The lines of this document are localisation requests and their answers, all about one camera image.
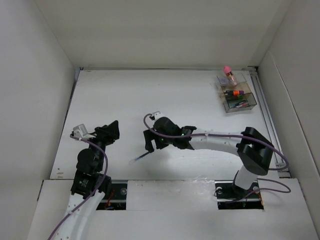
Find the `blue pen refill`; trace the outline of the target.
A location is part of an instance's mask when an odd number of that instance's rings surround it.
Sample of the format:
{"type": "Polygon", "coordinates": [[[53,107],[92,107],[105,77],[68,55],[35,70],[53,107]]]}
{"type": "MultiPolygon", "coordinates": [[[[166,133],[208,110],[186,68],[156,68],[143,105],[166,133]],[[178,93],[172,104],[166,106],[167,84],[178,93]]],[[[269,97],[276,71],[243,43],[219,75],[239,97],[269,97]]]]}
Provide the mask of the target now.
{"type": "Polygon", "coordinates": [[[142,154],[142,155],[140,155],[140,156],[138,156],[138,157],[135,157],[135,158],[131,159],[131,160],[129,161],[129,164],[131,165],[131,164],[137,162],[138,160],[144,158],[144,157],[147,156],[148,154],[150,154],[149,151],[146,152],[146,153],[144,153],[144,154],[142,154]]]}
{"type": "Polygon", "coordinates": [[[235,109],[235,108],[238,109],[238,108],[246,107],[246,106],[248,106],[248,105],[249,105],[249,103],[248,103],[247,101],[242,101],[242,102],[238,102],[238,103],[232,105],[230,108],[231,108],[231,109],[235,109]]]}

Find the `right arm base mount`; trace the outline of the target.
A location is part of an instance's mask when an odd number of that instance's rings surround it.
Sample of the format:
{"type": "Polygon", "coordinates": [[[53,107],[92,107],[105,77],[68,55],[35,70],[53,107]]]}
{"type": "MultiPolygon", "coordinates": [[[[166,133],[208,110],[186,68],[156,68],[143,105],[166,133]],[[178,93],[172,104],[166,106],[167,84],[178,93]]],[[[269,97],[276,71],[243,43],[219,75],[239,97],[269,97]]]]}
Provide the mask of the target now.
{"type": "Polygon", "coordinates": [[[248,190],[234,184],[233,180],[215,180],[213,195],[219,210],[263,210],[259,184],[254,180],[248,190]]]}

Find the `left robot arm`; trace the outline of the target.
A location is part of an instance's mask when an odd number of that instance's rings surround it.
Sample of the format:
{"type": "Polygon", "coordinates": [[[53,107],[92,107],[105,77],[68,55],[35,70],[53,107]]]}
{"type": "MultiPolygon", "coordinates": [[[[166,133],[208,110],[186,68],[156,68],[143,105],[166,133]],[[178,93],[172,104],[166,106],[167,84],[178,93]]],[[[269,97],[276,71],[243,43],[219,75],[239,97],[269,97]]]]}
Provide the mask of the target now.
{"type": "Polygon", "coordinates": [[[92,133],[80,124],[73,128],[69,136],[89,146],[77,155],[68,205],[49,240],[84,240],[98,205],[112,192],[112,179],[107,175],[106,147],[120,138],[119,121],[96,127],[92,133]]]}

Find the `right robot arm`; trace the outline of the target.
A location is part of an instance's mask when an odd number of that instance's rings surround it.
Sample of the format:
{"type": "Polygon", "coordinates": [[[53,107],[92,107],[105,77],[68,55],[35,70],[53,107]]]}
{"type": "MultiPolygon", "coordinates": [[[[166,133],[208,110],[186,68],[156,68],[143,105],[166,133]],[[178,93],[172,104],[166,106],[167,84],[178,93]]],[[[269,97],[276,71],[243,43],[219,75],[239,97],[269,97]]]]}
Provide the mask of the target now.
{"type": "Polygon", "coordinates": [[[247,194],[252,183],[269,172],[274,146],[253,127],[246,127],[239,134],[217,133],[195,126],[179,127],[160,112],[145,117],[153,123],[143,132],[145,149],[150,153],[174,146],[180,150],[212,150],[238,156],[242,167],[231,184],[237,197],[247,194]]]}

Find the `green highlighter marker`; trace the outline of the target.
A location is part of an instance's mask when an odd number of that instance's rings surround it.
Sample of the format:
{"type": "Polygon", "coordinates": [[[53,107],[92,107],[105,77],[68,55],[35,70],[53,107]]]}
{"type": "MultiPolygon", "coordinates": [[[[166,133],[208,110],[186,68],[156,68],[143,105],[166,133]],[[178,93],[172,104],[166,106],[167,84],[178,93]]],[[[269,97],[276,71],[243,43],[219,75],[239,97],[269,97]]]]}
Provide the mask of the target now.
{"type": "Polygon", "coordinates": [[[228,102],[233,102],[233,101],[240,101],[244,99],[243,95],[237,95],[237,96],[226,96],[225,99],[228,102]]]}

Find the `pink cap lead tube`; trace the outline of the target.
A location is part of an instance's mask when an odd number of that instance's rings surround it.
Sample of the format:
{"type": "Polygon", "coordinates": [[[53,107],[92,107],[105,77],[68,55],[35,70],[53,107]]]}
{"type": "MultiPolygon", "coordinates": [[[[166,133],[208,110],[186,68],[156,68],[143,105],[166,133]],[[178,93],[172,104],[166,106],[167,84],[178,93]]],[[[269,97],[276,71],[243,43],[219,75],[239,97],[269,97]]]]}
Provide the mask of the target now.
{"type": "Polygon", "coordinates": [[[229,85],[235,87],[238,84],[238,81],[237,81],[235,75],[233,74],[231,67],[225,65],[223,68],[223,72],[226,75],[226,77],[228,78],[229,85]]]}

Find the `orange highlighter marker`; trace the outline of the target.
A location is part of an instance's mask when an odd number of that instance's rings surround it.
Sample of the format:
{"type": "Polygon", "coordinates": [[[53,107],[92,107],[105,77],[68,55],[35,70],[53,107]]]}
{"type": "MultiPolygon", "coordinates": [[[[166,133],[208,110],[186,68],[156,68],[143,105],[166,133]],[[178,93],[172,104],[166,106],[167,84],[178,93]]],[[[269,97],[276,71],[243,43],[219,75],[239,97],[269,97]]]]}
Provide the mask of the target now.
{"type": "Polygon", "coordinates": [[[225,96],[239,96],[239,90],[227,90],[224,92],[225,96]]]}

